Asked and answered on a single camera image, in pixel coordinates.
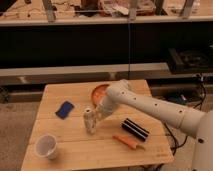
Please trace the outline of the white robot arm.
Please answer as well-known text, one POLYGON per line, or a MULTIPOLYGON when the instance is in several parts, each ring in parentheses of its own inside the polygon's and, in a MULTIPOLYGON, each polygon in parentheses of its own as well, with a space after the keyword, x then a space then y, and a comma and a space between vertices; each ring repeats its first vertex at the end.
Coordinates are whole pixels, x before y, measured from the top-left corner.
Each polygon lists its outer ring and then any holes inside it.
POLYGON ((213 171, 213 110, 203 112, 184 105, 136 94, 127 80, 112 83, 98 103, 101 118, 114 113, 119 104, 133 107, 196 139, 192 171, 213 171))

